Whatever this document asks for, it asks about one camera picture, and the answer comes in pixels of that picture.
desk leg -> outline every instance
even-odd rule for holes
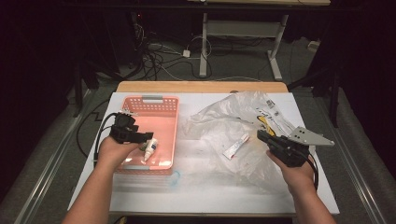
[[[268,60],[270,61],[271,68],[272,68],[273,74],[274,74],[274,78],[277,81],[282,80],[282,75],[280,74],[279,66],[277,65],[277,62],[276,62],[276,53],[277,53],[277,50],[279,49],[280,41],[282,41],[282,36],[283,36],[283,32],[285,32],[286,22],[288,21],[288,17],[289,17],[289,15],[284,15],[282,17],[282,22],[280,23],[279,28],[277,30],[274,49],[268,50]]]
[[[201,60],[199,66],[199,76],[206,77],[206,66],[207,66],[207,48],[206,48],[206,38],[207,38],[207,13],[204,13],[204,20],[202,25],[202,51]]]

plastic bag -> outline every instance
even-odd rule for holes
[[[185,137],[205,140],[215,152],[214,171],[235,175],[265,193],[288,190],[280,170],[266,156],[268,146],[257,138],[257,130],[270,128],[276,135],[289,135],[294,127],[267,94],[235,93],[191,116],[183,126]],[[249,139],[227,159],[222,153],[246,133]]]

gray carpet floor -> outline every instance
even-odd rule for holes
[[[276,59],[286,84],[305,75],[315,55],[306,49],[308,42],[301,39],[281,44]],[[272,44],[271,40],[264,39],[259,46],[241,46],[231,52],[213,48],[212,56],[209,57],[212,74],[207,80],[274,81],[265,55]],[[170,51],[183,50],[172,43],[166,46]],[[166,60],[177,57],[172,54],[162,56]],[[198,61],[189,59],[188,62],[192,63],[194,73],[198,74]],[[128,72],[126,66],[120,67],[122,72]],[[70,106],[48,128],[0,205],[0,223],[20,223],[19,220],[26,221],[22,223],[62,221],[86,160],[78,150],[77,126],[88,116],[78,134],[81,148],[88,153],[100,126],[100,121],[92,111],[117,88],[117,82],[106,79],[104,75],[99,77],[99,89],[86,91],[84,107],[77,118],[73,118],[76,106],[73,104],[74,93],[70,93]],[[158,74],[158,80],[175,79],[197,80],[191,75],[189,63],[175,64]],[[328,99],[314,98],[310,91],[310,88],[297,88],[292,92],[306,128],[323,133],[336,143],[336,147],[319,147],[317,152],[340,209],[340,215],[335,216],[337,223],[392,223],[396,220],[393,212],[396,209],[395,180],[376,155],[350,109],[347,97],[341,90],[337,113],[339,127],[334,128],[327,116]],[[99,119],[105,111],[106,104],[95,109]],[[45,183],[40,182],[44,171],[52,173]],[[110,216],[109,223],[113,223],[117,217]],[[241,223],[249,223],[249,220],[242,220]]]

human hand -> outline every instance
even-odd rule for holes
[[[114,138],[108,136],[100,144],[97,165],[115,171],[128,154],[138,147],[137,143],[119,144]]]
[[[312,192],[312,190],[316,191],[314,187],[314,171],[308,162],[305,162],[301,167],[288,167],[272,154],[270,150],[267,150],[266,153],[282,171],[283,178],[288,184],[291,195],[295,196],[306,192]]]

